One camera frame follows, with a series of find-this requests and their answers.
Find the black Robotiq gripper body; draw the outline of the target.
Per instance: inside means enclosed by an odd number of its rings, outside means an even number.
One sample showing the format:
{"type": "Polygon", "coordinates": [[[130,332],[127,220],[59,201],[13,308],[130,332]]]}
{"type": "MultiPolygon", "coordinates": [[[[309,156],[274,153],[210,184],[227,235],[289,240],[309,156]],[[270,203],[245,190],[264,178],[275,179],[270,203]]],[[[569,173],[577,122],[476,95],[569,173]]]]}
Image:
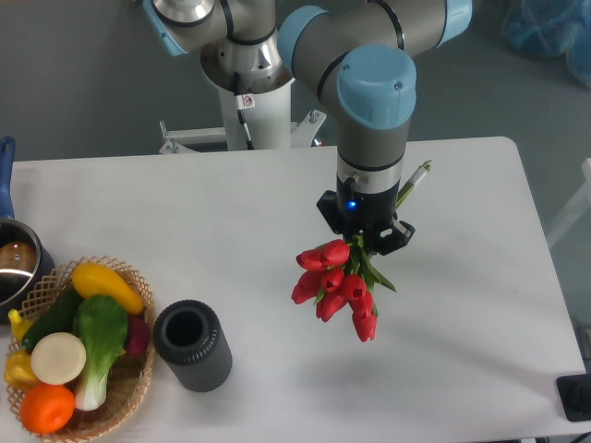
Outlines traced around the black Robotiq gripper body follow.
{"type": "Polygon", "coordinates": [[[343,222],[342,234],[378,234],[392,227],[400,183],[379,193],[365,193],[352,177],[337,179],[337,208],[343,222]]]}

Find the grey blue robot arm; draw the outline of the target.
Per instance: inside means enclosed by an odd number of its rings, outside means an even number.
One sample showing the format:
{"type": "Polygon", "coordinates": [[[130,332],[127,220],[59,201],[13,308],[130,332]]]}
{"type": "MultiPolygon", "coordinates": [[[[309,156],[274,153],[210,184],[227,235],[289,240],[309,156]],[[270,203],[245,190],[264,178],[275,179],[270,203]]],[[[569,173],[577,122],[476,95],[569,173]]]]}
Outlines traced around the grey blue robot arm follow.
{"type": "Polygon", "coordinates": [[[414,56],[464,32],[469,1],[367,1],[335,16],[302,6],[285,20],[273,1],[146,1],[170,54],[198,52],[217,89],[229,150],[286,149],[294,81],[338,125],[336,187],[320,213],[345,239],[387,255],[414,234],[396,206],[412,113],[414,56]]]}

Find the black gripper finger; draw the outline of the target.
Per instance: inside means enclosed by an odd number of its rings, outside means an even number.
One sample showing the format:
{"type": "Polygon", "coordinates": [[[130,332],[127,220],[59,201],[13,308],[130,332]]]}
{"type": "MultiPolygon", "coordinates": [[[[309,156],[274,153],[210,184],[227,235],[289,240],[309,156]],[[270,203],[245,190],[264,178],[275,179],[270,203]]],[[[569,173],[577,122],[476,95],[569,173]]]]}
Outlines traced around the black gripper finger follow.
{"type": "Polygon", "coordinates": [[[370,227],[367,251],[382,256],[406,247],[415,233],[415,227],[395,218],[378,221],[370,227]]]}
{"type": "Polygon", "coordinates": [[[326,190],[316,204],[320,214],[335,234],[345,234],[345,215],[341,195],[326,190]]]}

